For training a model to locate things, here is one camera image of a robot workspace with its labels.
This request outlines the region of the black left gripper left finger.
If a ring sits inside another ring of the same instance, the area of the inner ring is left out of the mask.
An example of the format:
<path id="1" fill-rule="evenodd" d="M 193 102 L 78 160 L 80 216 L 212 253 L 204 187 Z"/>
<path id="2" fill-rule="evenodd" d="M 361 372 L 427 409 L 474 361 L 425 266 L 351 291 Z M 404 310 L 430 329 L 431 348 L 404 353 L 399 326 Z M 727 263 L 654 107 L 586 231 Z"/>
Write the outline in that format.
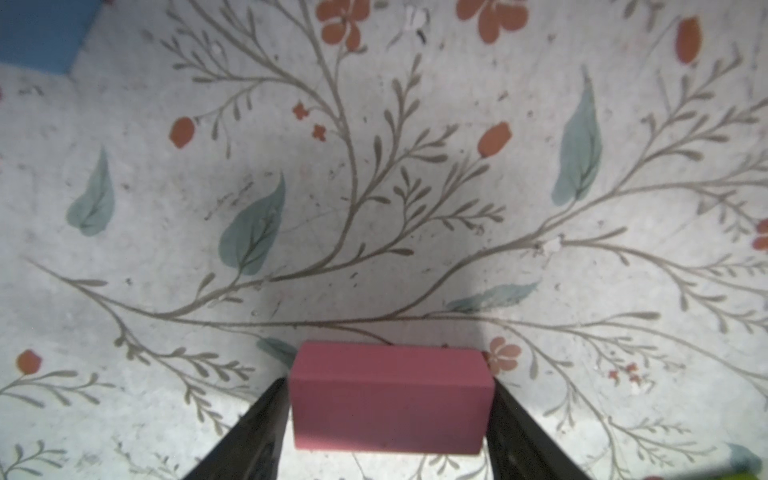
<path id="1" fill-rule="evenodd" d="M 286 377 L 275 380 L 185 480 L 275 480 L 290 410 Z"/>

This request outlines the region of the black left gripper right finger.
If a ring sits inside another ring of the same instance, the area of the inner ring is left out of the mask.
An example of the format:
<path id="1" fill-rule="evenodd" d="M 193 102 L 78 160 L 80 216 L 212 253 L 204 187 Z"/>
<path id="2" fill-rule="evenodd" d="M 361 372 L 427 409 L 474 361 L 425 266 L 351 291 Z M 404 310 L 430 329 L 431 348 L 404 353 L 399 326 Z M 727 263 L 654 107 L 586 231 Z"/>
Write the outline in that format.
<path id="1" fill-rule="evenodd" d="M 588 480 L 497 379 L 486 442 L 496 480 Z"/>

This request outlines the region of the pink block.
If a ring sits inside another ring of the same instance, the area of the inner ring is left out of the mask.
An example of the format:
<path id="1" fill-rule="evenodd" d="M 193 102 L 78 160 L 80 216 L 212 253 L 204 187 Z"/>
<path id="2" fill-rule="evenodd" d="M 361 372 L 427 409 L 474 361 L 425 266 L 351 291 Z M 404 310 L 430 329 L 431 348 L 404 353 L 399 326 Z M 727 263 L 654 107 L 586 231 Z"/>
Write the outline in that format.
<path id="1" fill-rule="evenodd" d="M 300 450 L 475 455 L 494 397 L 480 351 L 311 341 L 288 377 Z"/>

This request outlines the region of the light blue cube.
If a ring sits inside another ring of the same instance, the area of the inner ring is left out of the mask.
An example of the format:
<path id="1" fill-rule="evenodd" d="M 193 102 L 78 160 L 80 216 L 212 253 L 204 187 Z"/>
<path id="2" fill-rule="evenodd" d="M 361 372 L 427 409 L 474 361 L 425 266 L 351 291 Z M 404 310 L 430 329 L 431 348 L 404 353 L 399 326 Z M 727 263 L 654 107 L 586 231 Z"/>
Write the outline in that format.
<path id="1" fill-rule="evenodd" d="M 103 5 L 101 0 L 2 0 L 1 62 L 68 74 Z"/>

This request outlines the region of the green block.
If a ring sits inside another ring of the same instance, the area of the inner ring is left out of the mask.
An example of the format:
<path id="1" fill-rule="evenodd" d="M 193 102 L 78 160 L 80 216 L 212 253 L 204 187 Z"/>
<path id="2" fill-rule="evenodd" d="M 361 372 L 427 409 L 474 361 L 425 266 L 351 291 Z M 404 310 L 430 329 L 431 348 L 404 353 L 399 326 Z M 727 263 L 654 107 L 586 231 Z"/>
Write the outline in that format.
<path id="1" fill-rule="evenodd" d="M 759 478 L 750 472 L 704 472 L 682 476 L 647 476 L 642 480 L 758 480 Z"/>

